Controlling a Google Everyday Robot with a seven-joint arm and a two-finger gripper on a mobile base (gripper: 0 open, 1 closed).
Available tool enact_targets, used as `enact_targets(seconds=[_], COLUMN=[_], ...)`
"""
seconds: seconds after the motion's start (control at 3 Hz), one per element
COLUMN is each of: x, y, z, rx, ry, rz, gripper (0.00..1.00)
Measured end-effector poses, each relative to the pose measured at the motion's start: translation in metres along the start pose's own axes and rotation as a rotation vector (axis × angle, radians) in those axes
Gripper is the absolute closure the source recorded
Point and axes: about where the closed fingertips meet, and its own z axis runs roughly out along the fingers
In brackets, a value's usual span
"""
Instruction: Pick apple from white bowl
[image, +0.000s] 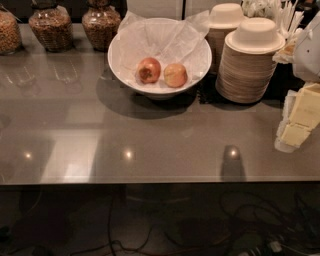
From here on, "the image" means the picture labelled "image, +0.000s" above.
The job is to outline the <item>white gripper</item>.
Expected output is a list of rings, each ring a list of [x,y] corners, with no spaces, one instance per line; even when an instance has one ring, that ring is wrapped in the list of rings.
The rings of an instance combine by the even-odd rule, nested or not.
[[[320,123],[320,84],[306,83],[298,92],[289,90],[283,105],[274,147],[292,153]]]

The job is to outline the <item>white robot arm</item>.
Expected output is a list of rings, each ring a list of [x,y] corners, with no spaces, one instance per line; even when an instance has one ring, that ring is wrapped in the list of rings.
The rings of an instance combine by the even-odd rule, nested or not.
[[[289,90],[276,133],[277,150],[297,150],[320,123],[320,13],[298,35],[293,49],[293,74],[305,82]]]

